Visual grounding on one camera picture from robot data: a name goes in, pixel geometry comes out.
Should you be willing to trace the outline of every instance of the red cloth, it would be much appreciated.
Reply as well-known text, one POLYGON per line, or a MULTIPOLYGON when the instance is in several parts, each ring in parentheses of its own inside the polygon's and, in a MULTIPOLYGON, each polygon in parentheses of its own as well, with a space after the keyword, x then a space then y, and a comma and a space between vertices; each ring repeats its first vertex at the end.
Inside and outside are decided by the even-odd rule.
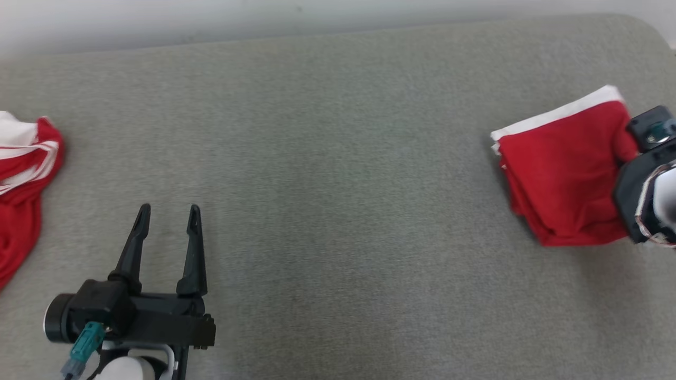
POLYGON ((0 290, 40 235, 40 194, 64 161, 61 133, 46 118, 22 123, 0 111, 0 290))
POLYGON ((523 215, 542 245, 596 245, 627 236, 612 201, 621 162, 637 154, 615 87, 491 134, 523 215))

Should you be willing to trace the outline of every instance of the folded garment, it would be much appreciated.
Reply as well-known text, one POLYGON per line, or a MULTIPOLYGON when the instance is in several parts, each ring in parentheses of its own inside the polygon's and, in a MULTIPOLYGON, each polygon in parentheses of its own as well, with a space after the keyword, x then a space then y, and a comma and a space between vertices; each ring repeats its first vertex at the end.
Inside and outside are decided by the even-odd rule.
POLYGON ((40 235, 40 194, 64 161, 61 133, 46 118, 16 120, 0 111, 0 289, 40 235))
POLYGON ((616 87, 493 131, 512 209, 542 245, 595 245, 627 236, 612 201, 622 162, 637 155, 616 87))

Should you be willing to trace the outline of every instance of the black mechanical part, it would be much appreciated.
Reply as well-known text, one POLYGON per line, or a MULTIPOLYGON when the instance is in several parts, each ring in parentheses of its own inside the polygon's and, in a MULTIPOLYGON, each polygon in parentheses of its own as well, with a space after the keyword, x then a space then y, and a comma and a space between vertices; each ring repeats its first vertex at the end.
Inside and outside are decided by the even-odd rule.
POLYGON ((676 137, 676 128, 670 122, 672 119, 671 112, 663 105, 631 119, 627 129, 636 140, 639 152, 645 153, 676 137))
MULTIPOLYGON (((612 192, 612 198, 627 227, 629 238, 634 243, 643 243, 648 240, 641 233, 635 220, 636 208, 644 182, 655 168, 676 160, 676 139, 670 137, 662 143, 649 144, 646 142, 646 133, 650 134, 651 126, 667 122, 671 118, 669 110, 661 105, 632 119, 628 126, 637 140, 639 149, 648 148, 648 150, 642 151, 640 156, 622 166, 612 192)), ((667 237, 672 236, 673 232, 661 227, 659 221, 652 214, 652 191, 649 193, 650 195, 646 198, 644 205, 644 209, 648 211, 644 212, 644 223, 651 231, 663 232, 667 237)))
MULTIPOLYGON (((188 250, 183 277, 176 293, 142 293, 139 271, 143 240, 148 235, 150 205, 139 210, 118 265, 107 281, 86 280, 75 294, 59 294, 45 313, 45 335, 54 342, 74 343, 89 321, 107 327, 105 339, 115 342, 166 344, 174 352, 172 380, 184 380, 189 347, 214 345, 216 325, 205 314, 207 293, 201 214, 192 205, 188 221, 188 250)), ((128 350, 101 350, 99 366, 128 354, 128 350)))

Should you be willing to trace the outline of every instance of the white trim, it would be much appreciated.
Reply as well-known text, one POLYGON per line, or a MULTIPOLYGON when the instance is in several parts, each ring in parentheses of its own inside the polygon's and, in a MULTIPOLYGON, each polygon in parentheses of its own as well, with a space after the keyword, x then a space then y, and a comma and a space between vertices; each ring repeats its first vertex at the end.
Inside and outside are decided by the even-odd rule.
POLYGON ((584 110, 588 110, 596 105, 608 103, 610 101, 621 101, 622 103, 625 102, 617 87, 606 85, 585 97, 582 97, 572 103, 568 103, 553 111, 545 112, 544 114, 540 114, 526 120, 521 120, 520 122, 514 123, 510 126, 494 130, 491 132, 491 139, 496 142, 496 144, 493 145, 493 150, 498 153, 500 144, 497 142, 502 137, 516 135, 527 130, 535 129, 537 127, 567 118, 584 110))

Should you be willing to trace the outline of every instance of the folded red cloth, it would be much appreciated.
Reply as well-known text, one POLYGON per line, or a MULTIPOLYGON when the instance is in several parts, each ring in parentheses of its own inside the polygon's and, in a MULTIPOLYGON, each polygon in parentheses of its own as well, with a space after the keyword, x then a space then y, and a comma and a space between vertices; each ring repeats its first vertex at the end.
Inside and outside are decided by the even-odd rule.
POLYGON ((16 120, 0 111, 0 289, 40 235, 40 194, 64 161, 61 133, 46 118, 16 120))
POLYGON ((542 245, 605 244, 627 236, 612 202, 621 162, 637 147, 622 95, 605 86, 554 111, 493 131, 494 150, 542 245))

